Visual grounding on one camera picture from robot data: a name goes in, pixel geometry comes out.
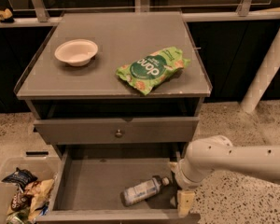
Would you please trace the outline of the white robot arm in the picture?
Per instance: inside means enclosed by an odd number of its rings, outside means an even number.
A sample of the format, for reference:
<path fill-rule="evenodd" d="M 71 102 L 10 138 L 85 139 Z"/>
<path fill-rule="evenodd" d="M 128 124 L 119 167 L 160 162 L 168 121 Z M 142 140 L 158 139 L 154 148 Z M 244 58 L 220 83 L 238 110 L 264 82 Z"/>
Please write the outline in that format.
<path fill-rule="evenodd" d="M 280 68 L 280 28 L 249 86 L 241 108 L 255 110 L 263 93 Z M 235 147 L 216 135 L 189 143 L 183 159 L 170 164 L 177 192 L 177 212 L 186 217 L 194 200 L 194 190 L 217 170 L 227 170 L 280 185 L 280 146 Z"/>

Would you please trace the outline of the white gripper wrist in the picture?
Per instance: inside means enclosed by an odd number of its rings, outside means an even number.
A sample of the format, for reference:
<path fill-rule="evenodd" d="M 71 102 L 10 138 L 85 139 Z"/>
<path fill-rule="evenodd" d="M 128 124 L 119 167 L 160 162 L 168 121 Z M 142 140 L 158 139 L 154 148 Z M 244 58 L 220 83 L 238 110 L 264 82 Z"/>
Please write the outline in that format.
<path fill-rule="evenodd" d="M 184 189 L 177 192 L 177 212 L 180 217 L 186 217 L 195 197 L 195 192 L 190 189 L 199 187 L 205 179 L 205 174 L 186 159 L 182 159 L 178 163 L 169 161 L 168 166 L 172 172 L 175 172 L 177 185 Z"/>

